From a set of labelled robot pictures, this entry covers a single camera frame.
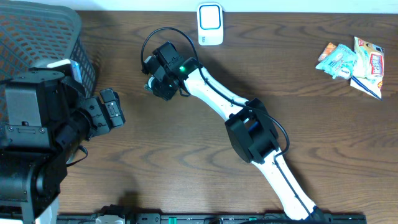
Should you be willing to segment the orange white tissue pack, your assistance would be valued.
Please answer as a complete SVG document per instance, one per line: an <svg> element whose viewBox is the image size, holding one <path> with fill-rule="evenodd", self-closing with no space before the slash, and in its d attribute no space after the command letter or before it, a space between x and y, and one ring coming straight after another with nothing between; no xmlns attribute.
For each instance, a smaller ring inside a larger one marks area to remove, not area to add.
<svg viewBox="0 0 398 224"><path fill-rule="evenodd" d="M332 51L334 51L336 49L336 45L333 43L329 43L323 50L323 52L320 54L320 56L318 57L318 61L321 62L323 61L327 56L329 56Z"/></svg>

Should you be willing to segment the teal snack packet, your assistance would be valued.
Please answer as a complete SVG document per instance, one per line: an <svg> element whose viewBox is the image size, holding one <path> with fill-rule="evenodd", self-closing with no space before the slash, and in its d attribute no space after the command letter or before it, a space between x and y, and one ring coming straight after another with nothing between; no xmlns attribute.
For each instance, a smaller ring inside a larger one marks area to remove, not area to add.
<svg viewBox="0 0 398 224"><path fill-rule="evenodd" d="M354 66L357 62L357 55L347 46L339 44L332 53L323 61L316 65L317 70L323 70L331 75L333 79L339 78L338 70L341 67L347 67L354 73Z"/></svg>

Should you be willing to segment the green white tissue pack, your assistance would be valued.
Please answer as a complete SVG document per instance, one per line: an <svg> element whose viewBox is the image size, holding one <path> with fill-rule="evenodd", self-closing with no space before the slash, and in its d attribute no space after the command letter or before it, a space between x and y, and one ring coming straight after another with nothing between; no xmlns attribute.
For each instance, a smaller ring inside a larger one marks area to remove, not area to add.
<svg viewBox="0 0 398 224"><path fill-rule="evenodd" d="M350 79L352 77L352 71L347 67L341 67L338 70L338 76L343 79Z"/></svg>

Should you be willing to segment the white blue snack bag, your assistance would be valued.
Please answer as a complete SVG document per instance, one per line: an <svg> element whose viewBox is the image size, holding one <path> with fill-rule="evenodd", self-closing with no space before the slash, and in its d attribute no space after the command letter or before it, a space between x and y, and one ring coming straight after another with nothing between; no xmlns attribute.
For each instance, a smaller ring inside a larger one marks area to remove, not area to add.
<svg viewBox="0 0 398 224"><path fill-rule="evenodd" d="M354 37L354 52L358 58L350 79L351 87L382 100L384 48Z"/></svg>

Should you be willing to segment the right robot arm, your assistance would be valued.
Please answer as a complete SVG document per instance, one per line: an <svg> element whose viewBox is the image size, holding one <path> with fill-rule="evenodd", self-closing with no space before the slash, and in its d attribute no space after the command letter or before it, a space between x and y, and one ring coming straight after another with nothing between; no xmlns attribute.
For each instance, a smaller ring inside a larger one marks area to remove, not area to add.
<svg viewBox="0 0 398 224"><path fill-rule="evenodd" d="M278 196L291 220L323 221L315 202L303 191L290 171L279 134L286 131L271 117L257 98L247 100L215 80L194 55L183 58L171 42L141 58L142 71L150 75L146 88L155 96L170 100L176 91L185 91L206 103L224 120L231 145L237 155L254 165Z"/></svg>

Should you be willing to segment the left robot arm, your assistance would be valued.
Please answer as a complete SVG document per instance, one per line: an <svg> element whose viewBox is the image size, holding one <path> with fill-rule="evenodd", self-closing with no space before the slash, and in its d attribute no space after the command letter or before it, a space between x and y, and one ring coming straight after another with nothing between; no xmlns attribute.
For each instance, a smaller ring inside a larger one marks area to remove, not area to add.
<svg viewBox="0 0 398 224"><path fill-rule="evenodd" d="M55 223L60 185L82 142L124 125L119 95L107 88L87 96L70 59L41 60L4 86L1 222Z"/></svg>

